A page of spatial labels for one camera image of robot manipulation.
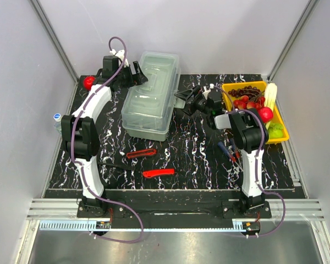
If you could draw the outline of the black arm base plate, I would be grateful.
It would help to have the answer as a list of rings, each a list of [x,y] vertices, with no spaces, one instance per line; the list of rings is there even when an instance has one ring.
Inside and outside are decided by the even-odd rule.
[[[144,229],[224,229],[237,227],[238,220],[255,222],[271,219],[268,203],[258,209],[242,213],[237,201],[146,201],[125,202],[142,220]],[[79,203],[78,218],[109,219],[112,228],[136,229],[140,227],[137,217],[121,205],[108,203],[102,208],[87,208]]]

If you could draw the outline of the translucent green tool box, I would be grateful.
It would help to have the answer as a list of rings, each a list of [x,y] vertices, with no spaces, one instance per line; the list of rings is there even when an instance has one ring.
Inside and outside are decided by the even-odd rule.
[[[122,127],[129,136],[165,141],[180,78],[179,56],[144,52],[140,68],[148,82],[131,87],[121,110]]]

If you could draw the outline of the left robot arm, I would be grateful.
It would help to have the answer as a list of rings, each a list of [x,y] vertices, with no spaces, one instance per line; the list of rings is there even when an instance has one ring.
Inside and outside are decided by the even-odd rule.
[[[80,206],[82,211],[91,212],[95,217],[103,217],[108,211],[97,165],[100,140],[96,120],[115,89],[130,88],[147,81],[137,61],[133,62],[132,68],[129,66],[125,50],[111,51],[110,55],[104,56],[97,74],[82,81],[89,93],[80,107],[73,114],[62,117],[63,147],[76,165],[82,182]]]

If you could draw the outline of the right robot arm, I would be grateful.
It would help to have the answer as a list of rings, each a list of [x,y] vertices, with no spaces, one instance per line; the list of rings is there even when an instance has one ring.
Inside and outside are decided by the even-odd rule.
[[[206,115],[207,124],[216,130],[230,129],[243,162],[243,183],[238,205],[240,213],[253,217],[265,204],[262,179],[262,155],[268,140],[268,131],[255,108],[239,109],[230,99],[229,107],[223,108],[222,96],[229,94],[218,86],[202,88],[196,85],[176,92],[175,105],[188,116],[199,111]]]

